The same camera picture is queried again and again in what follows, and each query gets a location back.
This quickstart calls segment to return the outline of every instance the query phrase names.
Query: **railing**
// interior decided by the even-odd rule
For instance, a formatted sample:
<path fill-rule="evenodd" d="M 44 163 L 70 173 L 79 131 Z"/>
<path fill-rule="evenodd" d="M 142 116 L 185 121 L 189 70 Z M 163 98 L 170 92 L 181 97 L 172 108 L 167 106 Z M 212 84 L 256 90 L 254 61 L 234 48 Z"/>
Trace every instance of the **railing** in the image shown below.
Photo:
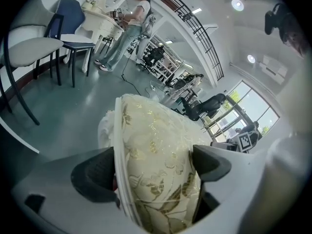
<path fill-rule="evenodd" d="M 220 64 L 219 57 L 215 51 L 215 48 L 198 18 L 192 13 L 188 6 L 181 0 L 161 0 L 169 8 L 171 8 L 186 24 L 190 26 L 195 37 L 200 41 L 205 49 L 205 53 L 208 55 L 213 70 L 215 71 L 217 80 L 220 80 L 223 75 L 223 70 Z"/>

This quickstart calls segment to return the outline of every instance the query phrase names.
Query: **baseboard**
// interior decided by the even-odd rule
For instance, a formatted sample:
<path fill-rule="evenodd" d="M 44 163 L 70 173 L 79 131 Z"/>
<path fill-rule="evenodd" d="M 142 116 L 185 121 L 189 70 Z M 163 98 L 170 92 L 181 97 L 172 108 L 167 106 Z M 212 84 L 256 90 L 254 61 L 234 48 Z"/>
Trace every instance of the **baseboard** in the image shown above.
<path fill-rule="evenodd" d="M 76 53 L 76 56 L 82 56 L 85 55 L 87 52 L 87 50 L 83 50 L 83 51 L 79 51 Z M 61 56 L 59 58 L 59 61 L 62 62 L 63 59 L 66 57 L 66 55 Z M 52 67 L 55 67 L 56 64 L 56 60 L 52 60 Z M 39 75 L 42 74 L 43 72 L 47 71 L 50 69 L 50 61 L 40 65 L 40 71 L 39 71 Z M 34 75 L 33 72 L 28 72 L 26 75 L 24 75 L 23 77 L 21 77 L 19 80 L 16 81 L 16 84 L 19 88 L 19 90 L 21 90 L 24 86 L 26 86 L 28 83 L 30 83 L 32 80 L 34 79 Z M 9 87 L 6 91 L 5 91 L 5 95 L 8 99 L 8 101 L 10 101 L 14 96 L 14 90 L 12 87 Z M 2 110 L 5 108 L 5 102 L 3 97 L 0 97 L 0 112 L 2 112 Z"/>

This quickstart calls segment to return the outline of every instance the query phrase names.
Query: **sneaker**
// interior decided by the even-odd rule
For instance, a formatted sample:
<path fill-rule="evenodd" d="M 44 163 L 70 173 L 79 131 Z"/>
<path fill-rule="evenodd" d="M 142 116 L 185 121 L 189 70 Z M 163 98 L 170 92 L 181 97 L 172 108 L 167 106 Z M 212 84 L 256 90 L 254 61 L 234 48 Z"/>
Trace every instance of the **sneaker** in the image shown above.
<path fill-rule="evenodd" d="M 94 61 L 94 64 L 96 64 L 96 65 L 102 65 L 102 63 L 100 62 L 100 60 L 95 60 L 95 61 Z"/>
<path fill-rule="evenodd" d="M 106 71 L 106 72 L 112 72 L 112 70 L 107 69 L 104 65 L 101 65 L 100 67 L 98 67 L 100 70 L 102 71 Z"/>

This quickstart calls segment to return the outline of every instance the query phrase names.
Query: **round ceiling light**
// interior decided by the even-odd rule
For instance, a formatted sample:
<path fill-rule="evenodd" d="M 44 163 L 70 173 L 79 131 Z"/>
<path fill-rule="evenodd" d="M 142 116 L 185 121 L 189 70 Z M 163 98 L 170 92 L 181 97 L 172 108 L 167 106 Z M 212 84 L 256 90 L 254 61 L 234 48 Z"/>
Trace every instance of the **round ceiling light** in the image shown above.
<path fill-rule="evenodd" d="M 255 63 L 255 58 L 252 55 L 248 55 L 247 59 L 248 59 L 249 62 Z"/>
<path fill-rule="evenodd" d="M 232 0 L 231 4 L 235 10 L 242 11 L 244 9 L 244 4 L 240 0 Z"/>

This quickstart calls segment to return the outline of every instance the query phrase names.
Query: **blue jeans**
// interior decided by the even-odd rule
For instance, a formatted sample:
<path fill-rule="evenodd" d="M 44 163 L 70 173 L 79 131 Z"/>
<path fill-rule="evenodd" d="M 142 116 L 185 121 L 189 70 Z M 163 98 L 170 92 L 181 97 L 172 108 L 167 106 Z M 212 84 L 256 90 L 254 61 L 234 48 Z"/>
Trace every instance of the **blue jeans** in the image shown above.
<path fill-rule="evenodd" d="M 101 63 L 104 64 L 108 70 L 114 70 L 127 48 L 129 48 L 131 42 L 136 40 L 141 35 L 141 32 L 142 27 L 129 25 L 128 29 L 122 33 L 119 39 L 113 44 L 112 48 L 101 60 Z"/>

